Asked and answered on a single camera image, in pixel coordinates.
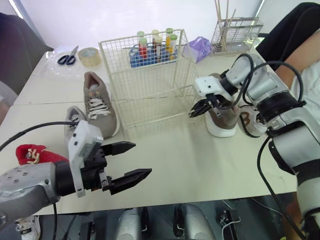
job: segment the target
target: white wall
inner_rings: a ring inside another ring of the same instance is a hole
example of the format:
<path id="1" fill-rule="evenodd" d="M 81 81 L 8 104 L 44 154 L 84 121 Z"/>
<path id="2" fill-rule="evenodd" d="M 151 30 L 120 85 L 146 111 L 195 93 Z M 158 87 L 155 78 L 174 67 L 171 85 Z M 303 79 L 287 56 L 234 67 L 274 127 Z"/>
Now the white wall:
<path id="1" fill-rule="evenodd" d="M 0 0 L 0 13 L 8 15 L 17 15 L 9 3 L 9 0 Z"/>
<path id="2" fill-rule="evenodd" d="M 305 2 L 320 4 L 320 0 L 265 0 L 258 15 L 264 24 L 260 32 L 268 34 L 292 9 Z"/>
<path id="3" fill-rule="evenodd" d="M 226 0 L 220 0 L 225 12 Z M 260 0 L 229 0 L 229 16 L 255 15 Z M 137 31 L 185 29 L 188 40 L 211 40 L 217 22 L 214 0 L 21 0 L 51 47 L 96 47 L 99 41 Z"/>

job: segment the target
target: gray sneaker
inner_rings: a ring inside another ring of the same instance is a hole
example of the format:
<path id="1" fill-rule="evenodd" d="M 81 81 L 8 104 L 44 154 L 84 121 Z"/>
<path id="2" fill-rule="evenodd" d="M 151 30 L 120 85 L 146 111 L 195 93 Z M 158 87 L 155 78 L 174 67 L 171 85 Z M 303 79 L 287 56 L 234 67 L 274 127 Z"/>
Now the gray sneaker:
<path id="1" fill-rule="evenodd" d="M 89 124 L 100 128 L 104 139 L 119 130 L 119 121 L 112 107 L 105 83 L 92 71 L 84 74 L 84 104 Z"/>
<path id="2" fill-rule="evenodd" d="M 80 120 L 86 120 L 85 114 L 77 106 L 69 107 L 66 111 L 65 121 L 78 123 Z M 64 125 L 64 141 L 67 145 L 75 129 L 75 125 Z"/>

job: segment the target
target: white wire basket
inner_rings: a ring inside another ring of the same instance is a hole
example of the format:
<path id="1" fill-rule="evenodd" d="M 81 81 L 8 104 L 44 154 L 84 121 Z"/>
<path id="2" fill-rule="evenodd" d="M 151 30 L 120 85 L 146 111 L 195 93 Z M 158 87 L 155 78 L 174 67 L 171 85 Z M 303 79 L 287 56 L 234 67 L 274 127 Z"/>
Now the white wire basket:
<path id="1" fill-rule="evenodd" d="M 186 33 L 176 29 L 173 34 L 177 35 L 176 46 L 168 49 L 166 32 L 159 33 L 163 39 L 161 54 L 159 48 L 158 54 L 154 51 L 152 34 L 144 36 L 146 52 L 139 49 L 137 36 L 99 43 L 128 140 L 185 123 L 198 99 L 193 90 L 196 66 L 184 57 L 189 56 L 190 49 Z"/>
<path id="2" fill-rule="evenodd" d="M 248 52 L 262 27 L 263 23 L 258 17 L 235 17 L 228 21 L 218 21 L 211 40 L 211 55 Z"/>

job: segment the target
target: dark chair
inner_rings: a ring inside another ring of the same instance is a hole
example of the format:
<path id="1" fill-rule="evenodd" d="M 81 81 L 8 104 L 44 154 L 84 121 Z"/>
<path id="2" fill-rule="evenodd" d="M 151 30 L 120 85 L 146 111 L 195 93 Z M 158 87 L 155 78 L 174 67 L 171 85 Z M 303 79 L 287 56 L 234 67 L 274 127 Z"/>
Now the dark chair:
<path id="1" fill-rule="evenodd" d="M 0 13 L 0 81 L 19 94 L 47 51 L 27 23 L 18 16 Z"/>

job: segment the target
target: brown sneaker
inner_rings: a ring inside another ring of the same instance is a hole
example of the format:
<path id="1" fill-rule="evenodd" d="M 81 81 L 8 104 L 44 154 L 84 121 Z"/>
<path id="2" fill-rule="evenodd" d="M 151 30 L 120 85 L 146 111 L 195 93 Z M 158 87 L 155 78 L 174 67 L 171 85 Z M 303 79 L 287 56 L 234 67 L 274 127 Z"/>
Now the brown sneaker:
<path id="1" fill-rule="evenodd" d="M 100 128 L 105 139 L 116 135 L 120 123 L 105 83 L 93 71 L 84 74 L 83 92 L 88 123 Z"/>

